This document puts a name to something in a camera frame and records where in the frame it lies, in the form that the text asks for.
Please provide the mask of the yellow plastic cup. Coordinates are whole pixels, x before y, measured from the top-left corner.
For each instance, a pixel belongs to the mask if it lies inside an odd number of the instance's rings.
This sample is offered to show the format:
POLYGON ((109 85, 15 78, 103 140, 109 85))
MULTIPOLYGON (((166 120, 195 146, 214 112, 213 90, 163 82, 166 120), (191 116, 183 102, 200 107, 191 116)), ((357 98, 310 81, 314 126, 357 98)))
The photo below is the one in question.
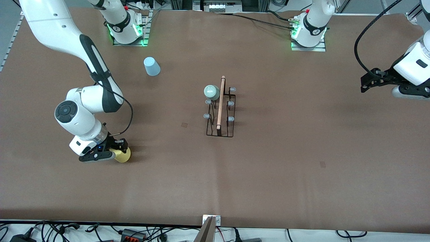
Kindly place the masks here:
POLYGON ((114 159, 120 163, 127 162, 131 157, 130 147, 127 148, 125 153, 122 150, 110 149, 110 151, 114 154, 114 159))

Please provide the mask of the mint green plastic cup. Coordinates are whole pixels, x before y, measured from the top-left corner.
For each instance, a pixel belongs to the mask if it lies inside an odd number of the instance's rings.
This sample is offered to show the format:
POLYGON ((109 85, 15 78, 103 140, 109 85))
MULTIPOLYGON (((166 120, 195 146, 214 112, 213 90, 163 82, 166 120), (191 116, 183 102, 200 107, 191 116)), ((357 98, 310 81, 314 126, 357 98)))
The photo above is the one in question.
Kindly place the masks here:
POLYGON ((216 85, 207 85, 203 93, 208 100, 216 101, 220 98, 221 91, 218 86, 216 85))

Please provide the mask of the black wire cup holder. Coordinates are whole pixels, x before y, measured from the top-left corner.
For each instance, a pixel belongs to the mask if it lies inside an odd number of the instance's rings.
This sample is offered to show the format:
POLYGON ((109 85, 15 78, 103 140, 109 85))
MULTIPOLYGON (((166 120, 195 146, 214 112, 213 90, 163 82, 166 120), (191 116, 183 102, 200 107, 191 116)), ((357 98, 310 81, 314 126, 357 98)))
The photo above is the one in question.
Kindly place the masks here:
POLYGON ((234 137, 236 88, 227 86, 227 78, 221 77, 220 98, 216 101, 205 100, 208 106, 207 112, 203 115, 206 119, 206 136, 213 137, 234 137))

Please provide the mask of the light blue plastic cup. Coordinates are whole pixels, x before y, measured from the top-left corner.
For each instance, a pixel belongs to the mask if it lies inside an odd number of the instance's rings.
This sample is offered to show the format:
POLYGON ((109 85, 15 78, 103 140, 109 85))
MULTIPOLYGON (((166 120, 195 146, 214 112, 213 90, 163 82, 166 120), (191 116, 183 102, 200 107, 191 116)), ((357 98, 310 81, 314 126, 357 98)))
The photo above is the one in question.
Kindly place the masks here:
POLYGON ((156 76, 160 73, 160 66, 154 57, 146 57, 143 61, 146 73, 149 76, 156 76))

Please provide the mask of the black box with orange plugs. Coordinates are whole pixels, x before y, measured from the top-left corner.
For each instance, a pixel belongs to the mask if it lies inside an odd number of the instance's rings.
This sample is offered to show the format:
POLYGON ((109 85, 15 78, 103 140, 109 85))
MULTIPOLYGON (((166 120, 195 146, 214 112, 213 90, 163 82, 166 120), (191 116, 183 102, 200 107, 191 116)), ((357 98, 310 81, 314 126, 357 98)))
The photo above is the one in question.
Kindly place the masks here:
POLYGON ((137 232, 135 230, 124 229, 120 230, 121 239, 120 242, 144 242, 146 234, 137 232))

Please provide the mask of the black power adapter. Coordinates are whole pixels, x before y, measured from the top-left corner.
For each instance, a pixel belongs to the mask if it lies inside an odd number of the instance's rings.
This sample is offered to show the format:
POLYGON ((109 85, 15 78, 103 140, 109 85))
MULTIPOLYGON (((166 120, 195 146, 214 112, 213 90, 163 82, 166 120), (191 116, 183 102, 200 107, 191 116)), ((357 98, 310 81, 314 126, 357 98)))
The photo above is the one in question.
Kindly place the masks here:
POLYGON ((9 242, 37 242, 31 237, 26 237, 23 234, 14 235, 9 242))

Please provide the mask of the brown paper table cover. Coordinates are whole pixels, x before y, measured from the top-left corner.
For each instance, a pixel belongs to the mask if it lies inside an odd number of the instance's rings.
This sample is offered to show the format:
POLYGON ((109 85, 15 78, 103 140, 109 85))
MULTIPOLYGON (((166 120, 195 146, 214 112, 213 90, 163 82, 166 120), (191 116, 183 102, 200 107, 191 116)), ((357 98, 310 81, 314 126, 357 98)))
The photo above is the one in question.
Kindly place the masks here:
POLYGON ((166 10, 148 46, 112 46, 100 12, 70 12, 133 105, 132 156, 78 160, 54 110, 92 84, 87 67, 23 21, 0 73, 0 219, 430 233, 430 101, 360 92, 353 49, 372 16, 333 16, 327 50, 307 52, 285 29, 166 10), (203 90, 222 76, 233 138, 205 134, 203 90))

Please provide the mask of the white power strip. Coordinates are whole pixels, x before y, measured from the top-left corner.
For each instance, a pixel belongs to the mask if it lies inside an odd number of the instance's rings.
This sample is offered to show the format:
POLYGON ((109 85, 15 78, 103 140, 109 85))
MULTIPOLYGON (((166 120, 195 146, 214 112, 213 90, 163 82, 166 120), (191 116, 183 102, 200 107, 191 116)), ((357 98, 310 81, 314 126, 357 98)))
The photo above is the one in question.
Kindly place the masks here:
POLYGON ((154 0, 124 0, 125 6, 137 10, 154 10, 154 0))

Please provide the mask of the white control device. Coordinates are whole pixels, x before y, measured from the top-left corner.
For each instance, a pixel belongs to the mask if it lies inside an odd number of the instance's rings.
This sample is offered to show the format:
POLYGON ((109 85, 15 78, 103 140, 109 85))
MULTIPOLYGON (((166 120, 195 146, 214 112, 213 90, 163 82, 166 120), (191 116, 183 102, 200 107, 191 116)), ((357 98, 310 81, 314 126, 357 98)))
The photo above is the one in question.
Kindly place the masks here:
POLYGON ((241 12, 243 5, 241 0, 193 0, 192 9, 195 11, 233 14, 241 12))

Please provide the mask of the aluminium left arm base plate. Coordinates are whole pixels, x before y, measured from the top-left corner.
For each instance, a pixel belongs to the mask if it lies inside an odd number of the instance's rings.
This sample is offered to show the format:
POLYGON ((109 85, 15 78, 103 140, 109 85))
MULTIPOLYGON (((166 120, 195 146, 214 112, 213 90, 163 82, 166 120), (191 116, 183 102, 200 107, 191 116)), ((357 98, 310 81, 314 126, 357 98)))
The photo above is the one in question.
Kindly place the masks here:
POLYGON ((296 40, 292 40, 291 41, 291 49, 293 51, 325 52, 326 51, 325 39, 323 38, 316 46, 312 46, 312 47, 302 46, 296 40))

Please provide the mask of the aluminium corner bracket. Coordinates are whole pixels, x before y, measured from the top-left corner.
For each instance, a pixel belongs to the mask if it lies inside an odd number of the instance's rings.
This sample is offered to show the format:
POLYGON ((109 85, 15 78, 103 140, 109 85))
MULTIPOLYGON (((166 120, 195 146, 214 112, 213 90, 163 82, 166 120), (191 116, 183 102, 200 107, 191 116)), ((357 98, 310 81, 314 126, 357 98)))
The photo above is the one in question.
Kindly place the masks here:
POLYGON ((406 13, 406 17, 412 24, 417 24, 417 17, 422 13, 422 7, 420 4, 414 6, 409 12, 406 13))

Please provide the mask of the aluminium right arm base plate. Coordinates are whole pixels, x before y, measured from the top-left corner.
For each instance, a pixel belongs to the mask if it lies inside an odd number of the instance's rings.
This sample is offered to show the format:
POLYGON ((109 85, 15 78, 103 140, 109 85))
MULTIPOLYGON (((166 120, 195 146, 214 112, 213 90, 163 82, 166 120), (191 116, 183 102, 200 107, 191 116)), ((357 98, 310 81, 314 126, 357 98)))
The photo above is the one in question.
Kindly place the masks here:
POLYGON ((152 12, 149 15, 142 15, 131 9, 126 12, 128 15, 123 23, 108 24, 113 45, 148 46, 152 12))

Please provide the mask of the silver post bracket plate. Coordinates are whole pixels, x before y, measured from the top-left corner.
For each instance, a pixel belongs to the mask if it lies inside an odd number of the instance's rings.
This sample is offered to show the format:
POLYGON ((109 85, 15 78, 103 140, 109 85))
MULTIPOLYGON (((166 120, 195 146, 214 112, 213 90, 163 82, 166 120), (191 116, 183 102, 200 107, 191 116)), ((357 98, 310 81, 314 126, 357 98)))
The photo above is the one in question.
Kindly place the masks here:
POLYGON ((208 214, 203 215, 202 216, 202 225, 211 216, 214 217, 214 222, 215 222, 216 226, 220 227, 221 226, 221 216, 220 215, 208 215, 208 214))

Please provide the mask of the aluminium frame rail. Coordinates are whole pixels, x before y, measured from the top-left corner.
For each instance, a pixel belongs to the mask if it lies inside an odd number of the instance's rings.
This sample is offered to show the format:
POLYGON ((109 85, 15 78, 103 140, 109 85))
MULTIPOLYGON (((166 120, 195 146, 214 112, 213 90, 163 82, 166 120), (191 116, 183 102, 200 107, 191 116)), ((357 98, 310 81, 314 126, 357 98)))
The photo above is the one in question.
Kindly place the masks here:
POLYGON ((21 11, 21 12, 20 12, 20 19, 19 19, 19 21, 17 22, 17 25, 16 25, 16 27, 15 27, 15 29, 14 29, 13 35, 12 35, 11 40, 10 40, 10 42, 9 42, 9 45, 8 45, 8 47, 7 47, 7 50, 6 50, 5 56, 3 57, 3 60, 2 60, 2 62, 1 62, 1 65, 0 65, 0 73, 2 72, 2 70, 3 70, 3 68, 4 68, 5 64, 6 64, 6 60, 7 60, 8 56, 9 56, 9 54, 10 54, 10 51, 11 51, 11 49, 12 49, 12 46, 13 46, 14 42, 15 42, 15 39, 16 39, 16 37, 17 37, 18 31, 19 31, 19 29, 20 29, 20 26, 22 25, 23 18, 24 18, 24 13, 23 13, 23 11, 21 11))

